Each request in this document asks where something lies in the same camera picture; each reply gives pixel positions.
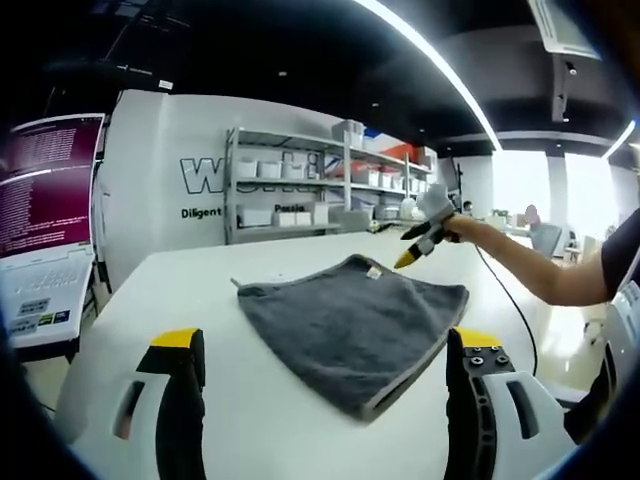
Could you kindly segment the person's right hand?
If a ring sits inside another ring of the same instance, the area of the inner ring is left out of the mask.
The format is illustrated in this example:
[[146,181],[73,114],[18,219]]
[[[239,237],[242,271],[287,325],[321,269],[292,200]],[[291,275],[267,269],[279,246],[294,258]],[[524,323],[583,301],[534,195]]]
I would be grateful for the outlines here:
[[444,238],[451,243],[475,243],[480,226],[481,224],[471,217],[454,214],[443,222]]

